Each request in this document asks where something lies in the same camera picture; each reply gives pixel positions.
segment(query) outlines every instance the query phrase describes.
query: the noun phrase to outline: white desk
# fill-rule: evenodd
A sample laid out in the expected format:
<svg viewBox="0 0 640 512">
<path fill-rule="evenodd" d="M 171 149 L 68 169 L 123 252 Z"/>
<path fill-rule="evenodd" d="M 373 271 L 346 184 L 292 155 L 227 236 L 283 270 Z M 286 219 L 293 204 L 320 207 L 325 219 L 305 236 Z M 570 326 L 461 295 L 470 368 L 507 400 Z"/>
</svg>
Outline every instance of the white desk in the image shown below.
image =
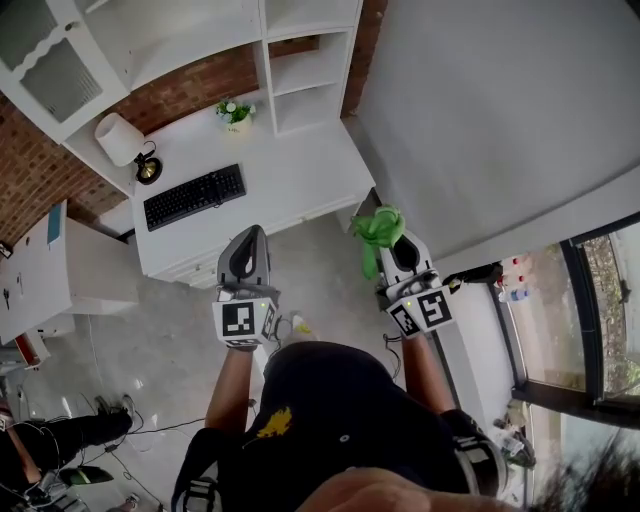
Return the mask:
<svg viewBox="0 0 640 512">
<path fill-rule="evenodd" d="M 135 254 L 66 213 L 65 202 L 57 240 L 47 244 L 47 215 L 0 261 L 0 287 L 9 290 L 9 309 L 4 297 L 0 303 L 2 344 L 60 313 L 114 314 L 138 302 Z"/>
<path fill-rule="evenodd" d="M 267 234 L 339 211 L 343 226 L 375 185 L 339 119 L 276 137 L 268 107 L 246 135 L 231 135 L 210 107 L 149 135 L 163 172 L 136 183 L 134 226 L 143 273 L 207 288 L 218 255 L 253 224 Z M 238 163 L 247 195 L 164 226 L 147 229 L 144 200 L 210 171 Z"/>
</svg>

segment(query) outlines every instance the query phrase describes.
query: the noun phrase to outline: lamp base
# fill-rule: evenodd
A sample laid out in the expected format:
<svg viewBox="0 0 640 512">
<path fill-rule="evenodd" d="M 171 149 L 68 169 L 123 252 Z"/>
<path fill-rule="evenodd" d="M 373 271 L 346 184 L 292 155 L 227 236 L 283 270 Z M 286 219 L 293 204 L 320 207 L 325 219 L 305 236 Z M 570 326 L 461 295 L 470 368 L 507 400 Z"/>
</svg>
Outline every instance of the lamp base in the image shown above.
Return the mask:
<svg viewBox="0 0 640 512">
<path fill-rule="evenodd" d="M 162 174 L 162 162 L 157 158 L 147 158 L 138 164 L 136 179 L 143 185 L 151 185 Z"/>
</svg>

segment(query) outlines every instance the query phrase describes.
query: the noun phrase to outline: white table lamp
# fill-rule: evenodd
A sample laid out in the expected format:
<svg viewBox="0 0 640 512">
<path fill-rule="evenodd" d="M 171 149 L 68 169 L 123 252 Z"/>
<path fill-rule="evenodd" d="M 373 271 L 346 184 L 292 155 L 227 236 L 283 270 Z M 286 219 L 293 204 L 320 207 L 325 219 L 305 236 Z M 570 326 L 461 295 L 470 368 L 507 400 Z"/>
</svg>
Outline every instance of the white table lamp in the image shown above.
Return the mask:
<svg viewBox="0 0 640 512">
<path fill-rule="evenodd" d="M 148 141 L 154 149 L 144 154 L 144 135 L 120 114 L 112 112 L 105 116 L 96 126 L 94 136 L 114 165 L 138 164 L 136 179 L 140 183 L 150 185 L 160 176 L 162 163 L 157 158 L 150 158 L 155 152 L 155 144 Z"/>
</svg>

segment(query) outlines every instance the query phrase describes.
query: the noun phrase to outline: marble floor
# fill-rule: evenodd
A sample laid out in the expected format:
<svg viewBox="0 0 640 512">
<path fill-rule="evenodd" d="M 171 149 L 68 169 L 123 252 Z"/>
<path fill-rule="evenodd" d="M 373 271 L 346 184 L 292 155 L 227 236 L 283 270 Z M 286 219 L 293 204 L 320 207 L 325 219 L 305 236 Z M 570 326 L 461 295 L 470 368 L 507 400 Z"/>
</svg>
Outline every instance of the marble floor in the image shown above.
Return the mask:
<svg viewBox="0 0 640 512">
<path fill-rule="evenodd" d="M 269 246 L 272 284 L 282 291 L 280 312 L 301 310 L 321 339 L 367 350 L 393 371 L 382 334 L 397 330 L 377 310 L 374 284 L 362 277 L 360 242 L 328 215 L 269 237 Z M 133 397 L 145 430 L 204 416 L 227 350 L 214 334 L 213 291 L 143 278 L 139 294 L 139 306 L 124 316 L 76 316 L 75 333 L 47 342 L 52 357 L 40 371 L 11 374 L 13 389 L 21 385 L 25 391 L 22 401 L 14 398 L 22 419 L 91 414 L 85 397 L 124 393 Z M 251 394 L 258 401 L 262 383 L 254 365 Z M 116 454 L 167 505 L 190 437 L 201 426 L 130 436 Z M 90 448 L 85 459 L 102 451 Z M 119 505 L 130 492 L 142 498 L 141 510 L 156 509 L 111 455 L 95 464 L 115 480 L 78 491 L 92 512 Z"/>
</svg>

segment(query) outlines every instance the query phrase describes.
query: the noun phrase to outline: yellow logo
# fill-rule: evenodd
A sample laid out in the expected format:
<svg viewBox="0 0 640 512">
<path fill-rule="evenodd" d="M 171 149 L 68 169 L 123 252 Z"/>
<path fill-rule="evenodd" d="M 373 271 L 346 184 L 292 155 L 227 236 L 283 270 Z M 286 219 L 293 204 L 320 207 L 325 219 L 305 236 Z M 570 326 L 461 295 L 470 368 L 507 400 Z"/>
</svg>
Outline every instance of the yellow logo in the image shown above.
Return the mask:
<svg viewBox="0 0 640 512">
<path fill-rule="evenodd" d="M 291 426 L 291 409 L 280 409 L 271 415 L 267 426 L 258 432 L 258 437 L 283 436 Z"/>
</svg>

